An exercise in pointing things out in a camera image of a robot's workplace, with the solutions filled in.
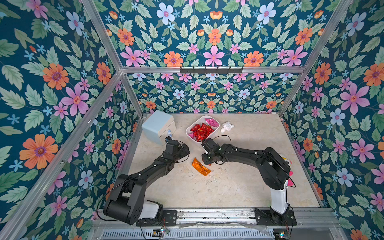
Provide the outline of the orange tea bag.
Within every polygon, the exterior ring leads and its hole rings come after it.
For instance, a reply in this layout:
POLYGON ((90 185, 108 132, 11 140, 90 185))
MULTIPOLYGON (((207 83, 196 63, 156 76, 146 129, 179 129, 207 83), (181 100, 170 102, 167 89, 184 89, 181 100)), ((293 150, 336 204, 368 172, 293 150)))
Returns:
POLYGON ((195 170, 197 170, 203 176, 207 176, 211 173, 211 170, 202 165, 196 158, 194 158, 192 166, 195 170))

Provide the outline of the red tea bag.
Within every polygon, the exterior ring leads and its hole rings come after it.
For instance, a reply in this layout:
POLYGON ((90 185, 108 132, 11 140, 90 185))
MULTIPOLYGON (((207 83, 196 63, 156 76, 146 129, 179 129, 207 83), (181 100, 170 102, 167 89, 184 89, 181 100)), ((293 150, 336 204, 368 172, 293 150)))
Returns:
POLYGON ((192 133, 194 133, 194 132, 198 131, 200 128, 201 128, 201 125, 200 125, 200 124, 195 124, 195 125, 190 129, 190 131, 191 131, 192 133))
POLYGON ((213 133, 213 131, 214 130, 212 127, 204 123, 201 124, 201 128, 199 129, 199 133, 202 136, 209 136, 210 134, 213 133))
POLYGON ((209 137, 210 133, 206 131, 196 131, 193 133, 194 140, 196 142, 203 142, 209 137))

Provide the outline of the white plastic storage box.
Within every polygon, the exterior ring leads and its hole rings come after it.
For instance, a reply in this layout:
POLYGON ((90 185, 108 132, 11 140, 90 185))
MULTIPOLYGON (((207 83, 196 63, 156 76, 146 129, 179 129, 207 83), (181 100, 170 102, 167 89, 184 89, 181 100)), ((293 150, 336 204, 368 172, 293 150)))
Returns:
POLYGON ((202 143, 220 127, 219 121, 210 116, 202 116, 186 129, 186 135, 196 143, 202 143))

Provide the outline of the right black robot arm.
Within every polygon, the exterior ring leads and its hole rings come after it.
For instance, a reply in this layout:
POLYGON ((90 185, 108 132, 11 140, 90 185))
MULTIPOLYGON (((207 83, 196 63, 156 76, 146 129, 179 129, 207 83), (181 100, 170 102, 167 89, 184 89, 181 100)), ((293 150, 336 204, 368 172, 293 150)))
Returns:
POLYGON ((205 165, 213 163, 240 163, 255 167, 264 183, 271 190, 271 210, 274 214, 284 215, 289 207, 287 187, 290 179, 291 166, 289 161, 281 157, 271 147, 264 150, 248 150, 231 144, 217 144, 208 138, 202 142, 205 153, 202 160, 205 165))

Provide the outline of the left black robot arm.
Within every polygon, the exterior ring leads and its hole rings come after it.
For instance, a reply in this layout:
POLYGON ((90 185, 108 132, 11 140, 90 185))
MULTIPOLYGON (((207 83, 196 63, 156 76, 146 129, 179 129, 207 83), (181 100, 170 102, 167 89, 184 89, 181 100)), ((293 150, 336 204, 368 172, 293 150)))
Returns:
POLYGON ((157 219, 161 204, 146 202, 147 188, 159 178, 166 176, 179 160, 190 155, 189 147, 171 137, 166 137, 166 148, 151 165, 131 174, 117 177, 114 187, 107 191, 109 196, 103 214, 112 221, 134 225, 140 219, 157 219))

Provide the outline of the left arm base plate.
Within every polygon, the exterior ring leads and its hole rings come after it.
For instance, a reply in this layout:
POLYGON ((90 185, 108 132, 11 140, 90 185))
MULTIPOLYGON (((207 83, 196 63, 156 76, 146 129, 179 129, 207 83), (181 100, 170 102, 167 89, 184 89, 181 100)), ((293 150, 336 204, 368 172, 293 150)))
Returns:
POLYGON ((137 227, 173 227, 177 223, 178 212, 176 210, 162 210, 154 219, 141 219, 136 223, 137 227))

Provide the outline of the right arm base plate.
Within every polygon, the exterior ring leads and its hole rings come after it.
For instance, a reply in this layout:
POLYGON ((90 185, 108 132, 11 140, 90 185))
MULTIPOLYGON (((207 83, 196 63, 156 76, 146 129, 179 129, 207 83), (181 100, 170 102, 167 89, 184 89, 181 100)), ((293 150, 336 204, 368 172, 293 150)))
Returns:
POLYGON ((255 208, 255 218, 258 225, 265 226, 296 226, 297 220, 294 214, 294 210, 291 206, 288 206, 287 210, 283 214, 279 214, 272 208, 262 210, 255 208))

